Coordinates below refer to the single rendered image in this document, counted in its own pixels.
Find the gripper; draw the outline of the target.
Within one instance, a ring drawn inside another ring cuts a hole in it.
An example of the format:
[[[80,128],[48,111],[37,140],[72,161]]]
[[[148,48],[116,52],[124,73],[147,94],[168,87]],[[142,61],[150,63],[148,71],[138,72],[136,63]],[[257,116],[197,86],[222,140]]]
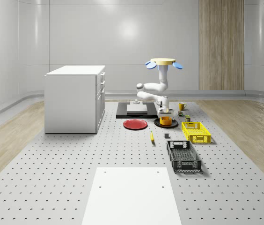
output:
[[[158,111],[158,117],[170,117],[172,118],[174,116],[174,110],[169,109],[167,112],[164,112],[163,110]]]

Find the black plate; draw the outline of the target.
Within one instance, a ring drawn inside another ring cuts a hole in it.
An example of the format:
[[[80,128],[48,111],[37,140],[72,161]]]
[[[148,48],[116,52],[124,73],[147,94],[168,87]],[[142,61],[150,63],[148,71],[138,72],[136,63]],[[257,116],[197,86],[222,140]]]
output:
[[[154,124],[158,127],[161,127],[161,128],[175,128],[178,126],[178,122],[175,120],[175,119],[172,119],[172,124],[171,125],[162,125],[160,123],[160,118],[156,118],[154,120]]]

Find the red plate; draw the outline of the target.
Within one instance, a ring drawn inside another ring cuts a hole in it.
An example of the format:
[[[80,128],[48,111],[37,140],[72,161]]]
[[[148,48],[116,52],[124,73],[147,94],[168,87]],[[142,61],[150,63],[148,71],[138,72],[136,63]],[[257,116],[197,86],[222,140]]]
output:
[[[130,130],[142,130],[147,127],[147,122],[140,119],[130,119],[123,122],[123,126]]]

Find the yellow basket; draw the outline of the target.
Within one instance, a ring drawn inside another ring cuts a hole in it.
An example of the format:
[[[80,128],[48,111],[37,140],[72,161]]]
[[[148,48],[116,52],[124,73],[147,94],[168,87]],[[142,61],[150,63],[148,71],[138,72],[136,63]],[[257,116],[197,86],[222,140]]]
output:
[[[211,134],[201,122],[182,122],[182,131],[192,143],[211,142]]]

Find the black stove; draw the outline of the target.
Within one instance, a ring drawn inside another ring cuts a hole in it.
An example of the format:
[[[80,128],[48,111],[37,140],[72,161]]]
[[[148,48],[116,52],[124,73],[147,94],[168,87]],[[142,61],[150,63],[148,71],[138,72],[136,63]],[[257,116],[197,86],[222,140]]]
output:
[[[154,102],[133,101],[119,102],[116,113],[117,119],[156,119],[158,118]]]

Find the dark grey basket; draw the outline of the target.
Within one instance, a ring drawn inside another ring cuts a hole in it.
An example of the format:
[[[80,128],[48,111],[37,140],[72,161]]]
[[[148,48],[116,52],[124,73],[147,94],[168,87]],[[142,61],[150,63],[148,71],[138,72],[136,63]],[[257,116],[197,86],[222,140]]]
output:
[[[201,171],[201,158],[190,141],[167,141],[174,171]]]

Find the white board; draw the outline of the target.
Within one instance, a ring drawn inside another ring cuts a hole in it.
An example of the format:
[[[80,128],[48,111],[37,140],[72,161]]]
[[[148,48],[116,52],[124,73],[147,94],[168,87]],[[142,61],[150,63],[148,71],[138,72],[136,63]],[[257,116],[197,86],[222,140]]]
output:
[[[98,167],[82,225],[181,225],[165,167]]]

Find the white cabinet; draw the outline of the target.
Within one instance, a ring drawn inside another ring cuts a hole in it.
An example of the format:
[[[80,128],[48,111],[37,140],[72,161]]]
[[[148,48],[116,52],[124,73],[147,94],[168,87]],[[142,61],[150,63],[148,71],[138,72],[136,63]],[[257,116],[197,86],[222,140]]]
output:
[[[105,112],[104,65],[63,66],[47,73],[44,131],[96,134]]]

